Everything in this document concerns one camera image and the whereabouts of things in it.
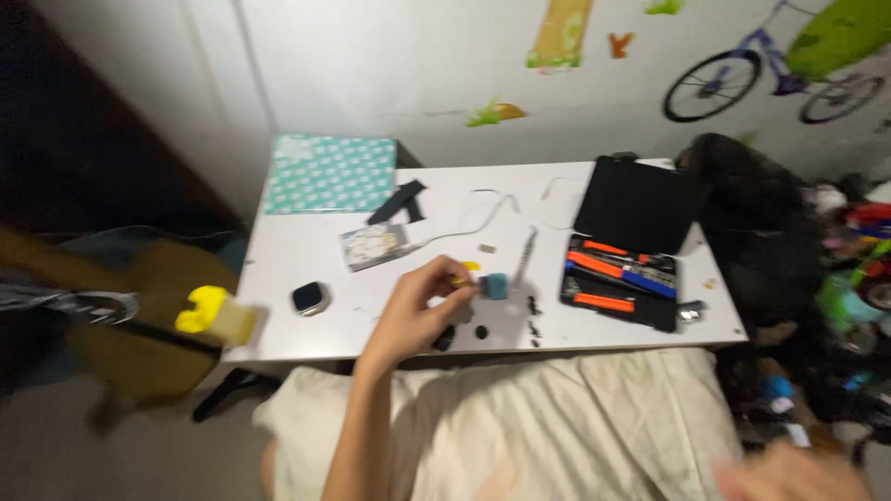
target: white desk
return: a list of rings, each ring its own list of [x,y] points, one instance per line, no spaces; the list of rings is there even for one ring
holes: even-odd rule
[[[427,218],[406,225],[409,242],[432,235],[479,227],[501,195],[475,193],[491,188],[513,193],[523,215],[504,203],[491,223],[477,234],[446,237],[416,252],[376,267],[350,273],[343,262],[338,236],[364,226],[362,214],[257,215],[246,264],[238,287],[239,301],[262,308],[264,320],[248,346],[232,349],[226,361],[308,360],[358,356],[372,332],[377,316],[400,274],[437,254],[460,261],[477,261],[479,274],[505,273],[510,278],[519,263],[529,225],[538,227],[535,249],[520,292],[507,300],[474,299],[469,324],[459,325],[446,353],[535,351],[531,320],[542,337],[538,349],[616,349],[705,345],[745,341],[746,334],[726,291],[715,259],[698,224],[693,225],[680,258],[679,302],[704,300],[705,320],[678,321],[676,333],[661,333],[596,312],[560,304],[558,292],[568,237],[593,162],[508,165],[475,168],[415,168],[396,171],[399,184],[418,179],[427,186],[418,201]],[[555,177],[550,195],[542,201],[545,186]],[[464,214],[459,224],[459,217]],[[401,211],[391,222],[407,222]],[[495,254],[480,252],[484,243]],[[328,309],[316,316],[294,312],[290,293],[319,281],[331,292]],[[529,315],[527,296],[535,296],[540,316]],[[474,334],[485,325],[488,337]]]

